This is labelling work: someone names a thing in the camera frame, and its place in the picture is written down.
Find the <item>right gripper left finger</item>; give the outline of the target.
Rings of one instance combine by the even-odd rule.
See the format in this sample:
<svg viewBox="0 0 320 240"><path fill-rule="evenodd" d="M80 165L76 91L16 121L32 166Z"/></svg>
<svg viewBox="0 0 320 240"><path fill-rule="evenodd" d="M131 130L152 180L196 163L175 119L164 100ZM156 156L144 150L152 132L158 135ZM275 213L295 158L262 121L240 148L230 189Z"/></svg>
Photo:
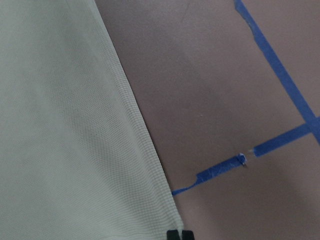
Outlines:
<svg viewBox="0 0 320 240"><path fill-rule="evenodd" d="M168 230L166 232L166 239L167 240L180 240L179 231L177 229L175 230Z"/></svg>

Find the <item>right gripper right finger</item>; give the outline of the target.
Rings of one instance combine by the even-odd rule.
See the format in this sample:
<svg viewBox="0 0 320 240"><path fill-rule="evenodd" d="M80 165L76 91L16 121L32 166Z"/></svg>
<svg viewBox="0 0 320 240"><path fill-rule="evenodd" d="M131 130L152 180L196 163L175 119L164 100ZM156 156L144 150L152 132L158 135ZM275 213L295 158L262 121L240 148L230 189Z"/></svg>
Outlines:
<svg viewBox="0 0 320 240"><path fill-rule="evenodd" d="M192 230L182 231L182 240L195 240L195 236Z"/></svg>

